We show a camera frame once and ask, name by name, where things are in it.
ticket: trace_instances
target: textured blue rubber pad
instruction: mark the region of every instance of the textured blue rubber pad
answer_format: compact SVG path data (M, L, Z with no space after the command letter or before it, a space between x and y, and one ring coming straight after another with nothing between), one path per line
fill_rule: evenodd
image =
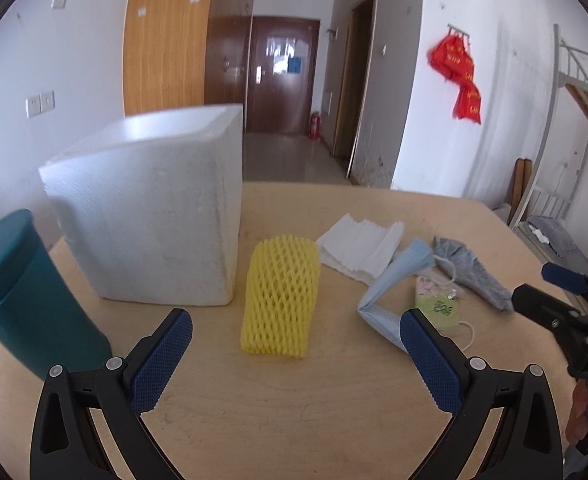
M403 314L400 329L403 345L407 348L436 405L441 411L456 415L463 406L458 375L412 312Z
M587 283L582 274L577 274L558 265L545 264L541 271L541 276L546 282L559 286L575 296L580 296L587 292Z
M183 312L132 378L130 405L135 413L154 409L191 340L192 319Z

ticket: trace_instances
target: disposable surgical mask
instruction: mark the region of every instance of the disposable surgical mask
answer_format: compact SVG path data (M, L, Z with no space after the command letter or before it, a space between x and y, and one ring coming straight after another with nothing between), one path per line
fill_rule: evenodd
M452 270L451 280L444 282L433 273L432 269L435 267L437 260L443 266L450 266ZM453 284L456 280L456 269L454 265L444 258L435 256L432 248L423 240L417 238L405 251L399 251L394 254L388 268L370 286L358 306L359 314L367 324L404 352L407 352L407 350L401 341L399 328L400 316L379 307L376 301L398 282L414 274L428 276L437 285L443 288L452 287L452 290L454 290ZM473 341L473 327L469 323L461 323L471 328Z

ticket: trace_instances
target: light wood tabletop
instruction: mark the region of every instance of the light wood tabletop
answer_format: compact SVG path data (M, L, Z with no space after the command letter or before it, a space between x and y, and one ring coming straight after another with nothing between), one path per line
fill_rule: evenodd
M530 283L564 298L541 280L536 257L480 203L357 187L246 184L234 301L186 308L194 320L192 344L156 409L143 415L186 479L403 479L445 428L450 416L437 409L410 358L359 317L366 286L327 267L307 357L256 356L240 348L245 277L257 243L283 234L316 240L346 213L383 226L405 222L401 248L417 237L456 238L510 290ZM99 298L64 241L52 258L115 355L127 355L170 311ZM414 280L397 285L379 304L398 314L413 307ZM498 312L473 292L466 291L460 305L462 319L476 330L466 354L507 370L541 365L564 427L574 381L552 335L518 314ZM453 333L460 346L468 337L465 328ZM28 479L41 388L0 344L0 462L14 480ZM95 415L117 473L131 479L104 419ZM474 476L498 415L486 425L462 478Z

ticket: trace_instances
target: yellow mesh sleeve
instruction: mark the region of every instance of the yellow mesh sleeve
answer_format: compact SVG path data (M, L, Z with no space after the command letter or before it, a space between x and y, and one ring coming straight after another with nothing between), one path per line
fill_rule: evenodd
M304 357L320 272L311 240L282 236L258 244L247 273L241 348Z

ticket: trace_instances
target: teal bottle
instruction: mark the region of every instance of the teal bottle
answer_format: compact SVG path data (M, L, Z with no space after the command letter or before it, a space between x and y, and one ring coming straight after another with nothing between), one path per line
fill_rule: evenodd
M112 357L50 259L32 213L0 221L0 342L44 379L53 365L94 370Z

